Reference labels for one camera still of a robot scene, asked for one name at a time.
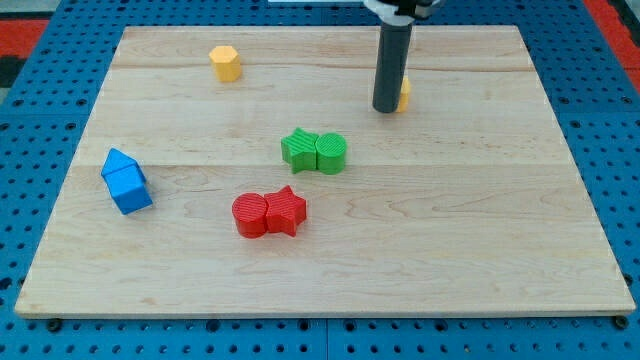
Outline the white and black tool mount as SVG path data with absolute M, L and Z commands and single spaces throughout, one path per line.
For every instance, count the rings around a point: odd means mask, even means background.
M 388 25 L 409 25 L 425 20 L 445 5 L 445 0 L 364 0 L 363 5 Z

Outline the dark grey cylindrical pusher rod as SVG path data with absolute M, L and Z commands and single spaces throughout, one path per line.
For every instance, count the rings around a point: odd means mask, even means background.
M 412 28 L 381 24 L 372 97 L 380 113 L 393 113 L 399 106 Z

